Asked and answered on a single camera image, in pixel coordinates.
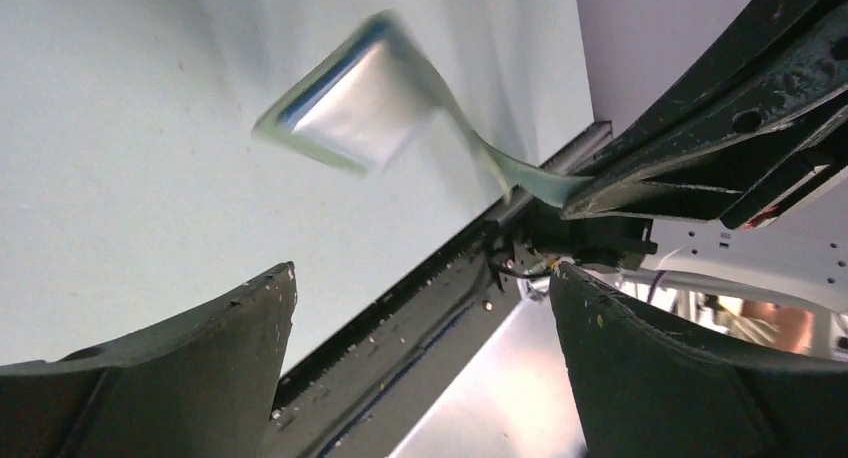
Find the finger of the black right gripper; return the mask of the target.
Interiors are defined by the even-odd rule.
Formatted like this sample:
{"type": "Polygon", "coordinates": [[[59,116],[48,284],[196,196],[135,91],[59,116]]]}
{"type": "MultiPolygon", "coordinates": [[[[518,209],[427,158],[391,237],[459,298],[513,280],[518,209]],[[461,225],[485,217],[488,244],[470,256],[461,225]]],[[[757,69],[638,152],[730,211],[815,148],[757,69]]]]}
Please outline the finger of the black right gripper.
{"type": "Polygon", "coordinates": [[[574,194],[562,218],[721,217],[846,106],[846,39],[840,5],[764,71],[574,194]]]}
{"type": "Polygon", "coordinates": [[[844,1],[582,0],[592,106],[616,138],[583,173],[600,172],[723,95],[844,1]]]}

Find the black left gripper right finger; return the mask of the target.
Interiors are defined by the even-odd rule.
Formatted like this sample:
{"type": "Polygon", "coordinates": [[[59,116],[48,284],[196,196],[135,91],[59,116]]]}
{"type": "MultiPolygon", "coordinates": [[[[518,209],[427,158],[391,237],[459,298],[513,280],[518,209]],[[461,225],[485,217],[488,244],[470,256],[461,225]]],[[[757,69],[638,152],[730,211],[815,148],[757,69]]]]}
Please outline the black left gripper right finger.
{"type": "Polygon", "coordinates": [[[562,264],[550,302],[594,457],[843,457],[847,366],[741,341],[562,264]]]}

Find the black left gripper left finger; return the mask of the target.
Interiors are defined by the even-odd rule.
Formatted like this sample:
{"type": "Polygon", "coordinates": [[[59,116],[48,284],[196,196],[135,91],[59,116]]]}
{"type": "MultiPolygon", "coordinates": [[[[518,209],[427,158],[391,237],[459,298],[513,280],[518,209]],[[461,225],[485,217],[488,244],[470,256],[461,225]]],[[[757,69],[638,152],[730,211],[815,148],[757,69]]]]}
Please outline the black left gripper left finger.
{"type": "Polygon", "coordinates": [[[295,268],[58,361],[1,369],[5,457],[254,457],[292,315],[295,268]]]}

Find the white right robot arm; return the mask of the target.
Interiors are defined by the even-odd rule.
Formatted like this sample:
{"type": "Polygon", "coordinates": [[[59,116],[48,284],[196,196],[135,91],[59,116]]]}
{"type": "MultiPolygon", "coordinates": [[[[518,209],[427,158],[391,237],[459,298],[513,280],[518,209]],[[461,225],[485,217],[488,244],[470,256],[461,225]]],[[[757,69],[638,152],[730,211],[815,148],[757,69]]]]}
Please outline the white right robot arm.
{"type": "MultiPolygon", "coordinates": [[[[624,131],[668,90],[751,0],[577,0],[592,106],[624,131]]],[[[847,181],[756,231],[660,221],[652,270],[701,273],[780,294],[822,316],[811,352],[828,356],[847,307],[847,181]]]]}

